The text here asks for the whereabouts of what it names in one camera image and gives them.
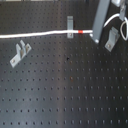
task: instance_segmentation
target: small metal block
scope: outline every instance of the small metal block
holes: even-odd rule
[[[73,30],[73,16],[67,16],[67,30]],[[72,39],[73,33],[68,33],[67,38]]]
[[[31,51],[31,46],[29,44],[27,44],[25,46],[24,42],[21,40],[20,41],[21,47],[19,46],[19,44],[16,44],[16,51],[17,54],[10,60],[10,64],[12,65],[12,67],[14,68],[30,51]]]
[[[118,30],[112,27],[112,29],[109,32],[109,40],[105,45],[105,48],[111,52],[114,48],[116,42],[118,41],[120,35],[118,34]]]

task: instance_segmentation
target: screw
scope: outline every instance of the screw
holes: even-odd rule
[[[108,44],[108,48],[111,48],[111,45],[110,44]]]
[[[12,60],[12,63],[15,63],[15,60],[14,59]]]

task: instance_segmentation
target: metal bracket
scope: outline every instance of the metal bracket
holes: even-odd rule
[[[16,52],[17,54],[10,60],[10,64],[12,65],[12,67],[14,68],[30,51],[31,51],[31,46],[29,44],[27,44],[25,46],[25,43],[21,40],[20,41],[21,47],[19,46],[19,44],[16,44]]]
[[[67,30],[73,30],[73,16],[67,16]],[[68,33],[67,38],[72,39],[73,33]]]
[[[105,48],[111,52],[114,46],[116,45],[120,35],[118,33],[118,30],[112,27],[112,29],[109,31],[109,40],[105,45]]]
[[[120,19],[124,21],[126,15],[126,5],[125,3],[120,7]]]

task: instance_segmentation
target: metal table surface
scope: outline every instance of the metal table surface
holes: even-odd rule
[[[98,1],[0,4],[0,34],[92,29]],[[110,6],[108,17],[119,12]],[[128,44],[122,38],[105,49],[114,19],[100,45],[88,34],[0,39],[0,128],[127,128]],[[13,69],[20,40],[32,51]]]

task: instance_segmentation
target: white cable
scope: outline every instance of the white cable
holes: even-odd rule
[[[104,27],[106,27],[111,20],[113,20],[116,17],[119,17],[120,14],[114,14],[111,16],[104,24]],[[126,37],[124,37],[124,34],[122,32],[122,28],[124,24],[126,23]],[[92,33],[92,30],[60,30],[60,31],[48,31],[48,32],[38,32],[38,33],[26,33],[26,34],[12,34],[12,35],[0,35],[0,38],[19,38],[19,37],[32,37],[32,36],[43,36],[43,35],[51,35],[51,34],[66,34],[66,33]],[[128,20],[125,17],[125,21],[122,23],[120,28],[121,35],[124,40],[128,40]]]
[[[124,24],[126,24],[126,37],[124,36],[123,30],[122,30]],[[127,41],[127,40],[128,40],[128,19],[127,19],[126,17],[125,17],[125,21],[121,24],[120,32],[121,32],[121,35],[122,35],[123,39],[124,39],[125,41]]]
[[[51,34],[65,34],[65,33],[78,33],[78,30],[62,30],[62,31],[49,31],[49,32],[39,32],[39,33],[0,35],[0,38],[18,38],[18,37],[43,36],[43,35],[51,35]],[[83,33],[92,33],[92,30],[84,30]]]
[[[106,27],[106,26],[108,25],[108,23],[109,23],[111,20],[113,20],[114,18],[119,17],[119,16],[120,16],[119,13],[114,14],[113,16],[111,16],[111,17],[105,22],[104,27]]]

